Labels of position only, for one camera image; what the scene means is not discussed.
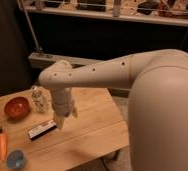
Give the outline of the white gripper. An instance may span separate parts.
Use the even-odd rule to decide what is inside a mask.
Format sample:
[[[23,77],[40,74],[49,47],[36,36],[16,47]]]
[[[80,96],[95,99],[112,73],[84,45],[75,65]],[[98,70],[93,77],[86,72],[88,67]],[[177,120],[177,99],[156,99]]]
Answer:
[[[77,108],[74,107],[74,99],[72,97],[71,89],[57,89],[51,91],[52,109],[58,115],[54,117],[59,130],[63,129],[65,118],[70,114],[75,118],[78,117]]]

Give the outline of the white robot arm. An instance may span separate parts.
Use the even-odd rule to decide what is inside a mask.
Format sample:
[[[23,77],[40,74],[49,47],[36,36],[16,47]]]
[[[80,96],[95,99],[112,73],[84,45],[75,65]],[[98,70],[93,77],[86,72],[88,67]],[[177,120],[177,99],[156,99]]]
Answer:
[[[40,84],[55,113],[68,115],[73,87],[129,89],[129,142],[133,171],[188,171],[188,53],[163,49],[73,68],[60,60]]]

